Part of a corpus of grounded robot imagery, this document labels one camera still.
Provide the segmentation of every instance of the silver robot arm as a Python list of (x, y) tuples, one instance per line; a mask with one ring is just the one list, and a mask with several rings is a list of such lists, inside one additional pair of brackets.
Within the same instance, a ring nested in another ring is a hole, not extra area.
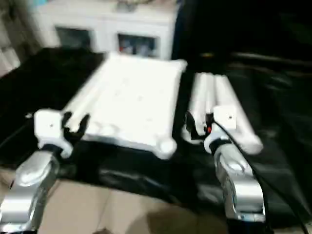
[(250, 165), (215, 123), (204, 141), (206, 151), (214, 156), (216, 176), (224, 193), (228, 219), (265, 222), (264, 198), (261, 186)]
[(0, 205), (0, 233), (36, 233), (49, 190), (58, 171), (58, 159), (68, 158), (73, 146), (64, 137), (63, 113), (39, 110), (34, 115), (38, 148), (16, 170), (10, 191)]
[(0, 206), (0, 232), (39, 229), (47, 194), (59, 170), (57, 152), (44, 148), (34, 152), (16, 170), (14, 183)]

